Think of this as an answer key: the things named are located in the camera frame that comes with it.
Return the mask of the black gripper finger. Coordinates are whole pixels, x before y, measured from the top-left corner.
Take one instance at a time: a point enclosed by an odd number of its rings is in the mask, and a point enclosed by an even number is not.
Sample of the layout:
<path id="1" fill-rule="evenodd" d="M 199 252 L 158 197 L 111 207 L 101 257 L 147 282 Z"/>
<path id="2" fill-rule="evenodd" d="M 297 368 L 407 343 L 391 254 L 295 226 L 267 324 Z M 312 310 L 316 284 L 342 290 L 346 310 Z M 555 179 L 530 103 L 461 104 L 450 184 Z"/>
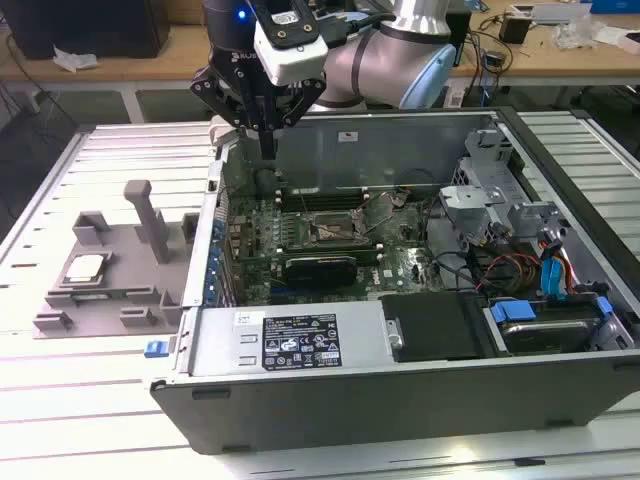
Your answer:
<path id="1" fill-rule="evenodd" d="M 307 79 L 287 86 L 274 86 L 267 94 L 267 159 L 277 151 L 275 132 L 293 127 L 326 89 L 323 79 Z"/>
<path id="2" fill-rule="evenodd" d="M 200 70 L 191 91 L 236 129 L 252 132 L 258 139 L 261 157 L 268 159 L 268 130 L 244 67 L 231 70 L 231 80 L 224 80 L 211 66 Z"/>

